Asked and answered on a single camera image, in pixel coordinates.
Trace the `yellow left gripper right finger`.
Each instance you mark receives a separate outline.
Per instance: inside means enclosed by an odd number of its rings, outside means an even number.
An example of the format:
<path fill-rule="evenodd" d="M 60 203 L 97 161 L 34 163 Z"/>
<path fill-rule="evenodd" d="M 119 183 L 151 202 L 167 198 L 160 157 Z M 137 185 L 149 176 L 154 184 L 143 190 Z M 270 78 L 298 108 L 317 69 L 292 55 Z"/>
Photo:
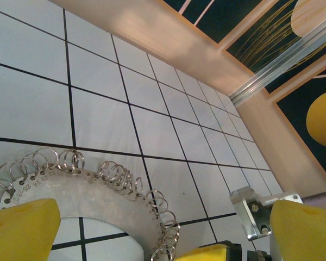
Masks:
<path fill-rule="evenodd" d="M 326 209 L 276 201 L 270 225 L 283 261 L 326 261 Z"/>

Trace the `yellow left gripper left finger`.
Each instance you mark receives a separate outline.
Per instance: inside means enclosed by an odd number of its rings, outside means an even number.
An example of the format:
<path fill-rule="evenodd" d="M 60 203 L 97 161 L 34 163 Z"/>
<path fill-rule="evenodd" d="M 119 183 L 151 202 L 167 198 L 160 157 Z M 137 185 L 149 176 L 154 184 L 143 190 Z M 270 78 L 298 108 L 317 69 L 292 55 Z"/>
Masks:
<path fill-rule="evenodd" d="M 60 222 L 53 198 L 0 210 L 0 261 L 47 261 Z"/>

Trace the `aluminium corner post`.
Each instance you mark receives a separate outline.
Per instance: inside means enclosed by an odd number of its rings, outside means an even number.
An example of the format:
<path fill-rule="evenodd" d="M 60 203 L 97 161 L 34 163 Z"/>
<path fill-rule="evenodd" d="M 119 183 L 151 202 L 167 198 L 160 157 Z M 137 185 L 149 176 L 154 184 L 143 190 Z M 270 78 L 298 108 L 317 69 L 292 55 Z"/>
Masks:
<path fill-rule="evenodd" d="M 236 107 L 239 106 L 285 73 L 288 69 L 317 50 L 324 43 L 326 43 L 326 20 L 294 43 L 290 48 L 276 57 L 233 92 L 229 96 L 232 104 Z"/>

